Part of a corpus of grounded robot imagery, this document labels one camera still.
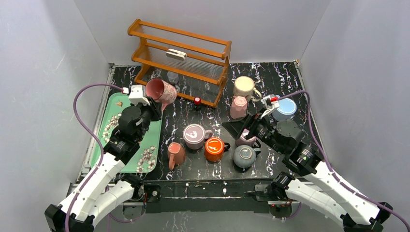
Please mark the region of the cream speckled mug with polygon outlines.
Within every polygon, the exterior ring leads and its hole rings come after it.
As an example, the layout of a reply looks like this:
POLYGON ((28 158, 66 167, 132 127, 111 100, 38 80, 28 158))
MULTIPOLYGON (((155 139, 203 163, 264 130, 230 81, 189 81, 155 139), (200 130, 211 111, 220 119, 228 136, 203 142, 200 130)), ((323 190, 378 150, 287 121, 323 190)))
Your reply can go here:
POLYGON ((262 99, 260 91, 255 87, 255 82, 247 76, 240 76, 234 81, 234 97, 244 97, 247 102, 258 102, 262 99))

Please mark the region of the orange mug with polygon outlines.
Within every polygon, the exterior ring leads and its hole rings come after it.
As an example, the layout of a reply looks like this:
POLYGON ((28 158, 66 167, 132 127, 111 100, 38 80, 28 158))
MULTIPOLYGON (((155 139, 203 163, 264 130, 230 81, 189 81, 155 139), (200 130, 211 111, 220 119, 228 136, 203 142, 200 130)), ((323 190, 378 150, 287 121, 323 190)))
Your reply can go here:
POLYGON ((204 156, 208 161, 217 162, 223 154, 230 149, 231 145, 218 137, 209 138, 204 145, 204 156))

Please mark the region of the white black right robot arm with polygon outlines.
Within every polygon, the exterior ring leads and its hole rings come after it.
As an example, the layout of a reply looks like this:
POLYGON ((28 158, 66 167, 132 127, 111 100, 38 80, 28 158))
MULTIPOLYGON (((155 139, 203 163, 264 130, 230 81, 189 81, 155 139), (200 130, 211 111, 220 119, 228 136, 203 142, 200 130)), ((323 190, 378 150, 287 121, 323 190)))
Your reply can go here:
POLYGON ((302 142, 303 132, 294 121, 270 123, 261 114, 248 114, 240 120, 223 122, 222 126, 236 139, 248 130, 250 137, 257 137, 282 154, 282 162, 289 170, 320 188, 311 188, 281 172, 269 187, 275 197, 300 201, 332 219, 345 232, 383 231, 382 224, 390 217, 392 207, 388 203, 378 206, 361 198, 358 190, 345 189, 341 177, 335 179, 337 174, 328 169, 324 156, 302 142))

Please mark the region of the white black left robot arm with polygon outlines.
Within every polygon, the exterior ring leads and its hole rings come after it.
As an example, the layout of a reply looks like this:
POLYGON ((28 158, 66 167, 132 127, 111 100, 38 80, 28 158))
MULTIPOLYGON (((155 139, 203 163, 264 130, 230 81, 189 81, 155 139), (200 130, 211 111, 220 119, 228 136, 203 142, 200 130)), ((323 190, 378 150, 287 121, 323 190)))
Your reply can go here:
POLYGON ((44 214, 52 232, 92 232, 121 203, 143 197, 144 182, 135 174, 126 174, 105 189, 140 149, 140 142, 147 140, 150 123, 162 118, 165 105, 151 97, 147 100, 122 111, 98 163, 67 198, 47 207, 44 214))

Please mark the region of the mauve mug behind arm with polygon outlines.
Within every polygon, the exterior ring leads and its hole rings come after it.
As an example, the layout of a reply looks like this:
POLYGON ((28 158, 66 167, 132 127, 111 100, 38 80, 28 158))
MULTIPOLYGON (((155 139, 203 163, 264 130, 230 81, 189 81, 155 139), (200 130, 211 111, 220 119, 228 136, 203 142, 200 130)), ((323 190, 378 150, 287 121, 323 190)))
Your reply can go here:
POLYGON ((246 138, 248 136, 249 130, 244 129, 241 136, 236 139, 235 145, 236 146, 241 146, 241 145, 248 145, 248 146, 254 146, 255 142, 257 141, 257 137, 253 136, 249 139, 246 138))

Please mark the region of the pink ghost pattern mug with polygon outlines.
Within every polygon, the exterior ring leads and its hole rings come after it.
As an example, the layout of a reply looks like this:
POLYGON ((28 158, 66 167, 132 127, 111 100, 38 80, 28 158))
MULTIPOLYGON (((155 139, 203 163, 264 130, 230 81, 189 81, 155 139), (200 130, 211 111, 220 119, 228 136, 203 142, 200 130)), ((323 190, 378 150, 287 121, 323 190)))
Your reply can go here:
POLYGON ((176 88, 159 78, 153 78, 146 84, 146 94, 155 102, 162 103, 161 110, 172 104, 177 97, 176 88))

